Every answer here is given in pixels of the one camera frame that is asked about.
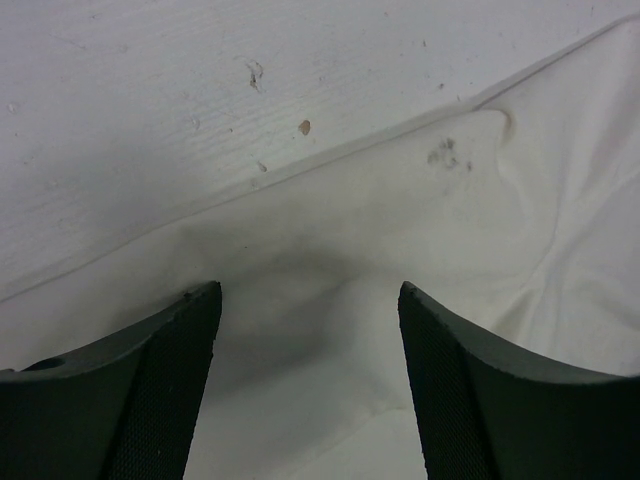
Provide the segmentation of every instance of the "white fabric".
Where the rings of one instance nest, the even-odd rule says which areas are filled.
[[[224,313],[186,478],[424,478],[408,279],[571,364],[640,372],[640,22],[480,110],[151,232],[0,304],[0,366],[210,279]]]

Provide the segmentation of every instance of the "dirt speck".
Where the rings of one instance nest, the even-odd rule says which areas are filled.
[[[67,43],[69,45],[73,45],[74,47],[79,48],[80,50],[86,50],[87,49],[87,47],[85,45],[82,45],[82,44],[80,44],[78,42],[75,42],[73,40],[70,40],[68,38],[58,37],[57,35],[53,35],[52,33],[50,33],[49,36],[51,38],[55,38],[56,40],[58,40],[60,42]]]
[[[300,133],[302,133],[306,137],[311,131],[311,122],[309,120],[305,120],[300,125],[298,125],[298,130],[300,130]]]
[[[249,85],[256,92],[262,93],[262,76],[264,75],[264,68],[255,60],[248,60],[245,62],[245,65],[251,72],[251,76],[249,77]]]
[[[438,148],[433,149],[427,156],[427,163],[431,166],[442,165],[447,170],[456,168],[460,162],[456,158],[456,141],[447,137],[440,141]]]
[[[191,115],[191,123],[195,127],[196,132],[200,130],[200,119],[198,117],[196,117],[195,115]]]

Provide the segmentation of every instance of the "black plastic part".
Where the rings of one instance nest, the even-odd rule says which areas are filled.
[[[429,480],[640,478],[640,377],[537,355],[409,283],[399,313]]]
[[[0,479],[182,478],[221,308],[211,283],[83,348],[0,371]]]

